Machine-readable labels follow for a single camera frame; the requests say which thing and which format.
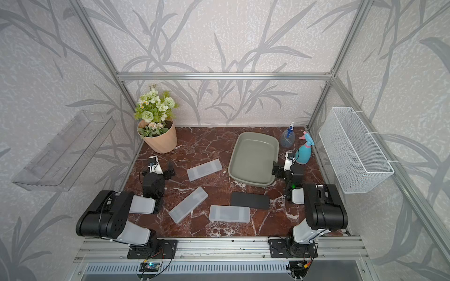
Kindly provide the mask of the black pencil case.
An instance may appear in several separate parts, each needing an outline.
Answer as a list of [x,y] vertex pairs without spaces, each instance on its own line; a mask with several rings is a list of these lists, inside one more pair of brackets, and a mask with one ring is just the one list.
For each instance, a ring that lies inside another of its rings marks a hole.
[[263,194],[233,192],[230,198],[230,205],[236,207],[249,207],[259,210],[269,210],[270,198]]

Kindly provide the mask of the frosted pencil case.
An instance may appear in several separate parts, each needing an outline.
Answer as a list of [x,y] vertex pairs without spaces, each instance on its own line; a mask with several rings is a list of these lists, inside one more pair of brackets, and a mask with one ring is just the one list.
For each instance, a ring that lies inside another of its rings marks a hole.
[[215,159],[207,163],[201,164],[199,166],[188,169],[187,175],[189,181],[195,181],[210,174],[220,172],[222,169],[223,168],[220,163],[220,160]]
[[250,208],[212,205],[210,207],[209,220],[248,223],[250,222]]

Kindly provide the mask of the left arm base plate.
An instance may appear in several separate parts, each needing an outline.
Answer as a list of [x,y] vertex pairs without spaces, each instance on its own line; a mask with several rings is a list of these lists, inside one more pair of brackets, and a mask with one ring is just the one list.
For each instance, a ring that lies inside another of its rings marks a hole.
[[146,246],[130,246],[127,259],[173,259],[178,240],[157,239]]

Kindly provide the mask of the frosted pencil case front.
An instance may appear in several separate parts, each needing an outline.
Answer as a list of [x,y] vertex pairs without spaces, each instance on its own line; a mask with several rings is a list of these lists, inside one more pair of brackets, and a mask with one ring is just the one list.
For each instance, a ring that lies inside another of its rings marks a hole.
[[250,208],[212,205],[210,207],[209,220],[248,223],[250,222]]

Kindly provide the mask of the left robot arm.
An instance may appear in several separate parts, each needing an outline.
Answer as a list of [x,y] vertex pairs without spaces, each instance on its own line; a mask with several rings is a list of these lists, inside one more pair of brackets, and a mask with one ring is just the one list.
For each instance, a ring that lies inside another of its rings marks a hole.
[[165,182],[175,175],[171,162],[163,170],[157,158],[152,157],[143,172],[142,195],[133,191],[100,191],[79,218],[76,234],[154,250],[158,245],[156,232],[132,223],[128,217],[158,213],[164,205]]

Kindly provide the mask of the frosted pencil case diagonal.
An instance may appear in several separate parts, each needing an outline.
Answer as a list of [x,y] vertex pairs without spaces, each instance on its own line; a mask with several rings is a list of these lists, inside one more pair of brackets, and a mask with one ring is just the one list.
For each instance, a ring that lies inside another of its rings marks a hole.
[[198,187],[185,199],[183,199],[170,212],[169,216],[176,224],[179,224],[185,217],[187,217],[196,207],[208,198],[208,194],[202,187]]

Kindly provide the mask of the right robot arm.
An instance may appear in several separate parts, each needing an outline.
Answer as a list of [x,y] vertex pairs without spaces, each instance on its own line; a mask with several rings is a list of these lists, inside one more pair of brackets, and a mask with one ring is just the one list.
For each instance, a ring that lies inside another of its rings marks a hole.
[[304,183],[304,167],[292,160],[284,165],[273,163],[271,172],[285,183],[287,202],[303,205],[305,218],[286,237],[289,247],[312,244],[315,238],[345,229],[348,215],[335,185]]

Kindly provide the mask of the grey-green storage box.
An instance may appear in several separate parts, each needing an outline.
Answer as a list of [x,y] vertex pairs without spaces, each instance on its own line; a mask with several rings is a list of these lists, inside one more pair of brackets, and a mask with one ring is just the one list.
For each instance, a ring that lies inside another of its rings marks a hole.
[[239,135],[228,166],[232,179],[249,186],[267,187],[275,176],[273,165],[278,162],[279,142],[276,138],[255,132]]

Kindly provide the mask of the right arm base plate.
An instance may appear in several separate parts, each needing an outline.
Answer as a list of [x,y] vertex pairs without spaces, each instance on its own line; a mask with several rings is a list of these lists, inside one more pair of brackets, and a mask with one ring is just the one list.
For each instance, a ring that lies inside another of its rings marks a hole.
[[317,258],[316,244],[300,244],[292,238],[268,237],[272,258]]

